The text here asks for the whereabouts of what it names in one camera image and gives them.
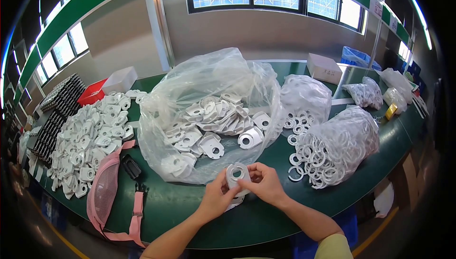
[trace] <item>pink mesh bag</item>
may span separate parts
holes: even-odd
[[[117,151],[101,160],[92,188],[87,195],[87,216],[94,227],[107,239],[114,241],[133,240],[136,244],[144,247],[140,238],[141,219],[143,216],[143,192],[134,194],[133,216],[130,222],[129,234],[103,232],[117,193],[120,152],[122,149],[132,148],[134,142],[135,140],[125,142]]]

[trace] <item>white bag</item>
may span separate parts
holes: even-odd
[[[405,101],[402,94],[399,93],[399,91],[397,91],[395,88],[389,88],[386,90],[385,94],[383,95],[383,99],[388,106],[390,106],[392,103],[397,106],[395,114],[401,114],[407,110],[407,102]]]
[[[288,75],[280,90],[280,101],[286,113],[299,115],[308,111],[313,125],[322,124],[329,118],[333,92],[322,82],[305,75]]]
[[[254,163],[263,150],[280,135],[284,121],[280,104],[277,74],[270,64],[245,61],[238,48],[226,48],[193,57],[180,63],[140,102],[141,116],[138,143],[149,166],[167,182],[205,184],[228,165]],[[231,92],[241,96],[244,107],[264,111],[271,118],[261,144],[241,149],[238,136],[221,136],[224,155],[217,160],[198,159],[189,176],[177,178],[170,171],[181,154],[168,141],[163,129],[174,123],[179,114],[207,96]]]
[[[383,72],[378,73],[388,87],[396,88],[408,104],[412,103],[412,86],[399,71],[387,68]]]
[[[382,107],[383,99],[380,87],[369,77],[362,77],[362,84],[342,85],[342,88],[348,91],[356,105],[361,108],[370,106],[379,110]]]
[[[321,189],[349,178],[363,159],[379,151],[379,145],[377,123],[368,112],[354,106],[321,125],[311,126],[299,136],[296,149],[310,148],[303,169],[313,188]]]

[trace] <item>green overhead beam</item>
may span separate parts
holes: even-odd
[[[25,87],[29,82],[31,75],[38,67],[41,61],[37,51],[38,48],[42,54],[41,57],[44,57],[73,26],[108,1],[109,0],[69,0],[38,36],[37,46],[31,51],[19,78],[20,84]],[[409,34],[383,1],[354,1],[377,16],[408,46],[408,48],[412,48],[413,43]],[[22,93],[23,92],[16,91],[16,95],[14,96],[15,106],[17,106]]]

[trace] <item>circular hole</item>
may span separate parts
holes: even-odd
[[[233,170],[233,177],[239,178],[240,176],[241,176],[241,170],[239,170],[239,169]]]

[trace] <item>forearm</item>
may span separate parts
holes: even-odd
[[[305,205],[284,198],[277,207],[282,210],[301,230],[311,239],[321,242],[326,237],[340,233],[343,234],[339,225],[329,216]]]
[[[144,250],[140,259],[175,259],[182,254],[204,222],[195,214],[163,233]]]

